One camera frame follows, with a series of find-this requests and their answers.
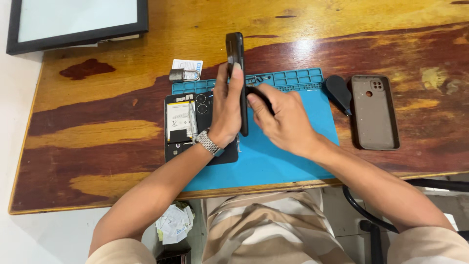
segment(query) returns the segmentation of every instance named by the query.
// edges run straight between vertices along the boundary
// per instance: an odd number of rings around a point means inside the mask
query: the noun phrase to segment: silver padlock
[[[184,73],[186,72],[197,73],[197,78],[184,79]],[[200,72],[198,70],[172,69],[169,71],[169,80],[173,81],[173,83],[191,82],[191,81],[197,81],[199,79],[200,79]]]

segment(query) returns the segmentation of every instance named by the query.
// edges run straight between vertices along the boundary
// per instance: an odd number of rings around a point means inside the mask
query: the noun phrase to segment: blue silicone repair mat
[[[284,92],[298,91],[313,128],[338,145],[329,100],[321,89],[323,81],[319,68],[246,77],[247,84],[258,85],[264,82]],[[214,83],[215,79],[173,84],[173,94],[207,92],[213,88]],[[241,152],[238,153],[238,161],[205,167],[189,182],[184,191],[334,178],[314,162],[273,145],[254,123],[251,109],[248,109],[248,126],[249,136],[240,135]]]

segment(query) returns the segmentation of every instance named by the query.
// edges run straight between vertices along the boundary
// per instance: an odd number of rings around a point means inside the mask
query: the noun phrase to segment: wooden table
[[[111,206],[164,163],[163,100],[174,58],[226,60],[244,34],[246,74],[321,67],[324,76],[383,74],[393,86],[401,148],[340,145],[398,177],[469,171],[469,1],[149,1],[143,39],[44,55],[10,214]],[[180,199],[337,185],[312,180],[185,192]]]

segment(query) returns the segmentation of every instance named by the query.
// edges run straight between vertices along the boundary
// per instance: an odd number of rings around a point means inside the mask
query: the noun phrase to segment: phone screen
[[[233,65],[235,62],[241,65],[241,69],[244,73],[244,44],[242,40],[242,34],[239,32],[229,33],[226,36],[227,46],[227,61],[228,61],[228,75],[231,77],[233,71]],[[240,106],[241,106],[241,130],[240,133],[244,137],[248,136],[248,109],[246,104],[246,80],[242,85]]]

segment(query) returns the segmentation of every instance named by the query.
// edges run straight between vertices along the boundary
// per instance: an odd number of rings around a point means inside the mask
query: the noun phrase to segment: wristwatch
[[[196,142],[202,144],[206,150],[208,150],[212,155],[215,157],[220,156],[225,152],[224,149],[218,147],[215,143],[213,143],[210,138],[208,138],[208,131],[210,128],[206,128],[204,131],[202,131],[196,138]]]

